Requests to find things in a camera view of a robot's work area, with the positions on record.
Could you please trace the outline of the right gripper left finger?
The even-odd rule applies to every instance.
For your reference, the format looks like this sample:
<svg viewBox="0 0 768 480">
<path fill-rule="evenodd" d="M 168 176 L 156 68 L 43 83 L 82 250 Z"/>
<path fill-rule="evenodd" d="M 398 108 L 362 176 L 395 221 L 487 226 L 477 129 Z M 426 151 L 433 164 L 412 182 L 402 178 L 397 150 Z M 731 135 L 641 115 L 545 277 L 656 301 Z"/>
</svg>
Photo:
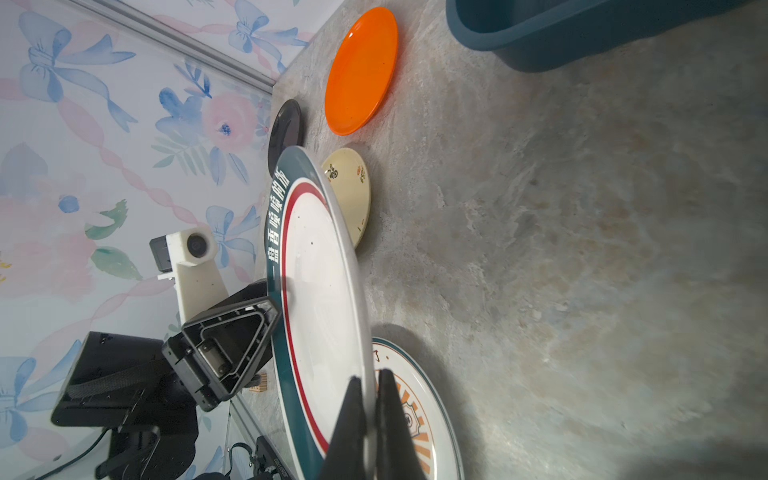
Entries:
<svg viewBox="0 0 768 480">
<path fill-rule="evenodd" d="M 352 377 L 348 383 L 318 479 L 365 479 L 364 440 L 366 433 L 367 421 L 363 406 L 361 379 Z"/>
</svg>

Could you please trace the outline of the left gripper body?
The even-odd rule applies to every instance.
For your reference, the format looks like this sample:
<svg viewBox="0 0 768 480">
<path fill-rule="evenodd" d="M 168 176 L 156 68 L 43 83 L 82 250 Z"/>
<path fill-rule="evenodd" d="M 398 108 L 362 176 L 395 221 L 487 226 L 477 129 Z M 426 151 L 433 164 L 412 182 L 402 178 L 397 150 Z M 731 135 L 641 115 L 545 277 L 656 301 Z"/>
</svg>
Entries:
<svg viewBox="0 0 768 480">
<path fill-rule="evenodd" d="M 193 317 L 162 352 L 197 406 L 209 412 L 256 384 L 281 321 L 268 282 L 260 280 Z"/>
</svg>

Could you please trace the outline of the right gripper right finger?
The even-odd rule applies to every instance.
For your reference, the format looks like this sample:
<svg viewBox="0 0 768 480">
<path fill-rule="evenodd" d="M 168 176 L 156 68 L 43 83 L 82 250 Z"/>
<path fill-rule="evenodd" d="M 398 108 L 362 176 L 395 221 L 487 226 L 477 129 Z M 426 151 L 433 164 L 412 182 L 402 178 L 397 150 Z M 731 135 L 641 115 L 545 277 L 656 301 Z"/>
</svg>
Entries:
<svg viewBox="0 0 768 480">
<path fill-rule="evenodd" d="M 376 401 L 376 475 L 378 480 L 424 480 L 391 370 L 378 374 Z"/>
</svg>

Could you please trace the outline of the white plate green red rim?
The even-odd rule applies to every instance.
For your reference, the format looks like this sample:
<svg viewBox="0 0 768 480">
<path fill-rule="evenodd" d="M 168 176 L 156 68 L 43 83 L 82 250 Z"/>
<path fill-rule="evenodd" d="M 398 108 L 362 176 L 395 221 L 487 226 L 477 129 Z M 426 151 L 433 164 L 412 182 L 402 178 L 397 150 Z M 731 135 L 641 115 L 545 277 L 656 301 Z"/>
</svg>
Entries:
<svg viewBox="0 0 768 480">
<path fill-rule="evenodd" d="M 264 228 L 283 418 L 299 479 L 318 477 L 350 380 L 361 383 L 364 476 L 375 471 L 372 335 L 354 246 L 323 170 L 303 148 L 280 155 Z"/>
</svg>

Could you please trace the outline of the cream yellow small plate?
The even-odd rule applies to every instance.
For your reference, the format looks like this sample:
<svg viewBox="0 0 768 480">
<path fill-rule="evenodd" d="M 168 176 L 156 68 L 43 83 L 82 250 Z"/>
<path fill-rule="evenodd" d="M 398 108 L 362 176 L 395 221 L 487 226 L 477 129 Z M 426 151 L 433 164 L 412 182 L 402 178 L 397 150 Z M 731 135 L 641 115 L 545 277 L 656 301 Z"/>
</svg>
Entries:
<svg viewBox="0 0 768 480">
<path fill-rule="evenodd" d="M 371 208 L 371 185 L 362 156 L 344 147 L 331 153 L 322 164 L 341 208 L 354 247 L 366 231 Z"/>
</svg>

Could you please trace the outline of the orange round plate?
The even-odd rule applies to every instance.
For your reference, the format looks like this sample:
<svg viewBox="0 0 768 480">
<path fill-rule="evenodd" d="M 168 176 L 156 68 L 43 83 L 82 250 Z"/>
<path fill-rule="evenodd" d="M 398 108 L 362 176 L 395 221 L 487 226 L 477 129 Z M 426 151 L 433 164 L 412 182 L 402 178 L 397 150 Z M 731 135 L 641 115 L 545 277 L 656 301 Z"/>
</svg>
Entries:
<svg viewBox="0 0 768 480">
<path fill-rule="evenodd" d="M 334 134 L 351 135 L 377 113 L 394 76 L 398 48 L 397 20 L 385 7 L 367 11 L 348 31 L 325 92 L 326 122 Z"/>
</svg>

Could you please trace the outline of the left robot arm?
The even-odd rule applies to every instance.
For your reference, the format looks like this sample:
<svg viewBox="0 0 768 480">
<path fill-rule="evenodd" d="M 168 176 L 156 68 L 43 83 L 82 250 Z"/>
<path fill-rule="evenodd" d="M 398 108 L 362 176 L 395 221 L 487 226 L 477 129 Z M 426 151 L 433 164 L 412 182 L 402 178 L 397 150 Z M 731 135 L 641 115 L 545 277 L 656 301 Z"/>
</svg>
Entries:
<svg viewBox="0 0 768 480">
<path fill-rule="evenodd" d="M 177 479 L 196 456 L 197 413 L 256 383 L 280 314 L 257 281 L 165 341 L 90 332 L 51 421 L 110 436 L 98 479 Z"/>
</svg>

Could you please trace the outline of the teal plastic bin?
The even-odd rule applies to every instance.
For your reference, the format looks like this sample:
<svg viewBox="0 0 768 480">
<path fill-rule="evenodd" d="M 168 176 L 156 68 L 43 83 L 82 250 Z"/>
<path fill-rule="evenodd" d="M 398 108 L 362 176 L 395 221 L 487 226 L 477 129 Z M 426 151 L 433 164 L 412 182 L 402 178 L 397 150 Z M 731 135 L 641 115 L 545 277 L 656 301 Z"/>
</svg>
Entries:
<svg viewBox="0 0 768 480">
<path fill-rule="evenodd" d="M 515 71 L 541 73 L 743 4 L 732 0 L 448 0 L 446 17 L 451 33 L 463 46 L 491 52 Z"/>
</svg>

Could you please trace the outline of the orange sunburst plate centre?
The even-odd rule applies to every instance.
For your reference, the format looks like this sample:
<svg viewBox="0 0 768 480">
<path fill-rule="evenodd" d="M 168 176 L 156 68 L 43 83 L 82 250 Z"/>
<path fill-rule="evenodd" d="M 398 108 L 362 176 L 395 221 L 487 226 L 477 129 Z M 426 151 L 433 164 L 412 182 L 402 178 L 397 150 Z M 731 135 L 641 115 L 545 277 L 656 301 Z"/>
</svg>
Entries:
<svg viewBox="0 0 768 480">
<path fill-rule="evenodd" d="M 393 372 L 416 458 L 427 479 L 463 479 L 462 456 L 447 409 L 424 369 L 402 347 L 375 337 L 374 368 Z"/>
</svg>

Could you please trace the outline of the black round plate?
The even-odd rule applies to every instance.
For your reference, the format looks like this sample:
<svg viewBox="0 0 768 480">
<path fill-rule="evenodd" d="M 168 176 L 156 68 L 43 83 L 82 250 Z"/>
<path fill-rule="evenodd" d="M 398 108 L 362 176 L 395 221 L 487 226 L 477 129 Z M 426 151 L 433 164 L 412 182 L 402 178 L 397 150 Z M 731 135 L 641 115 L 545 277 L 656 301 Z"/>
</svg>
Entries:
<svg viewBox="0 0 768 480">
<path fill-rule="evenodd" d="M 295 99 L 289 99 L 280 107 L 271 129 L 267 150 L 267 166 L 271 177 L 275 174 L 282 152 L 290 146 L 302 145 L 303 136 L 300 103 Z"/>
</svg>

